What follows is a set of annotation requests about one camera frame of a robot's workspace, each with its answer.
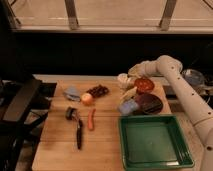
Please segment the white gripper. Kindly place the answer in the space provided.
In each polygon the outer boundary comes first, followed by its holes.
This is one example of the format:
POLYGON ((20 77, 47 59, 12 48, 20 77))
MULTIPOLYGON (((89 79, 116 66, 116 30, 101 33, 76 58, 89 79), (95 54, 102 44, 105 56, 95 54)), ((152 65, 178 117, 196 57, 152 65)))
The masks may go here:
MULTIPOLYGON (((140 78, 143 76, 150 77, 155 73, 156 73, 156 62, 154 61, 144 61, 144 62, 138 63, 128 70, 129 76, 137 77, 137 78, 140 78)), ((121 99, 128 100, 132 98, 136 94, 136 91, 137 91, 136 87, 129 89, 122 95, 121 99)))

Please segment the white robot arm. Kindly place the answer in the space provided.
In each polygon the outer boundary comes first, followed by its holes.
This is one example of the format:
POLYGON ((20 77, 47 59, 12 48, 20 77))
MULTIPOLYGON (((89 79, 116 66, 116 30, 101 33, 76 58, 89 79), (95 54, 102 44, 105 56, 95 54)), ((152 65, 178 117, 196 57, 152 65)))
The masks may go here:
POLYGON ((200 171, 213 171, 213 109, 182 77, 182 63, 168 55, 134 65, 117 80, 124 89, 142 76, 162 75, 171 85, 204 146, 200 171))

